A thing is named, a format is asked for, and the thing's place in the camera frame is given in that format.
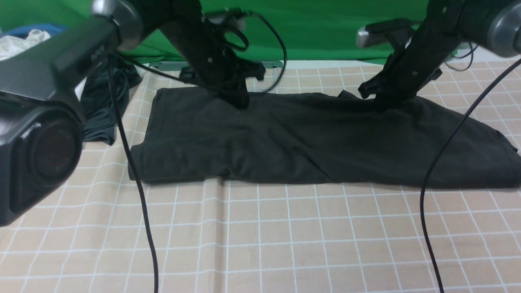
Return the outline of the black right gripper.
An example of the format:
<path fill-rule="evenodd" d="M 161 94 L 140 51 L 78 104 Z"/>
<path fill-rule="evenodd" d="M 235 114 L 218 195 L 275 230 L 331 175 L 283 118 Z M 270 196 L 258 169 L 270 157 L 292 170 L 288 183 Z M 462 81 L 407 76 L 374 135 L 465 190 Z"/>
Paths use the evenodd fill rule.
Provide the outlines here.
<path fill-rule="evenodd" d="M 413 29 L 407 44 L 393 49 L 383 69 L 358 88 L 363 99 L 374 95 L 376 109 L 383 111 L 415 98 L 425 85 L 441 76 L 441 65 L 463 40 L 458 33 L 443 32 L 428 21 Z"/>

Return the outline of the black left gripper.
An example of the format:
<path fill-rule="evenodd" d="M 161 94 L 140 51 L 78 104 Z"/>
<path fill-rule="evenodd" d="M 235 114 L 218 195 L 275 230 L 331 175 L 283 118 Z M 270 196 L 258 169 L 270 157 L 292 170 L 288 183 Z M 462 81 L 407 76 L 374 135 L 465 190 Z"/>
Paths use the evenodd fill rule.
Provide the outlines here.
<path fill-rule="evenodd" d="M 198 79 L 214 96 L 238 109 L 250 104 L 247 78 L 264 80 L 266 69 L 260 62 L 236 55 L 249 46 L 247 37 L 233 27 L 216 26 L 204 17 L 179 21 L 179 52 Z"/>

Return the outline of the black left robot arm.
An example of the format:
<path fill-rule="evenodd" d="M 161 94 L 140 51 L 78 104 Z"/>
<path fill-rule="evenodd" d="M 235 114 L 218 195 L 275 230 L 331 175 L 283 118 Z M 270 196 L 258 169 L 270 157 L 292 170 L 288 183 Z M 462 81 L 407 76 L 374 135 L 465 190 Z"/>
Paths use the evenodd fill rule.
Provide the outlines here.
<path fill-rule="evenodd" d="M 225 38 L 238 36 L 232 8 L 203 13 L 198 0 L 95 0 L 91 17 L 1 61 L 0 222 L 10 225 L 70 178 L 86 116 L 76 86 L 109 55 L 132 50 L 160 30 L 188 63 L 181 80 L 237 108 L 249 105 L 247 78 L 265 68 L 242 59 Z"/>

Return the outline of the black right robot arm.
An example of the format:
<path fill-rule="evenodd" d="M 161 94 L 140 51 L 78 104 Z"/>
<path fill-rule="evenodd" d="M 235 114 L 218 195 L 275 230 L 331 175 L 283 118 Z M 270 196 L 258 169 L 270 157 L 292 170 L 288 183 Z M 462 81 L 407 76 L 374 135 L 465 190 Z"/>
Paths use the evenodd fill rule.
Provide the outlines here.
<path fill-rule="evenodd" d="M 520 27 L 519 0 L 430 0 L 422 22 L 396 18 L 366 25 L 357 47 L 389 43 L 393 53 L 358 91 L 363 99 L 374 95 L 378 109 L 396 106 L 439 78 L 441 65 L 462 43 L 503 58 L 519 55 Z"/>

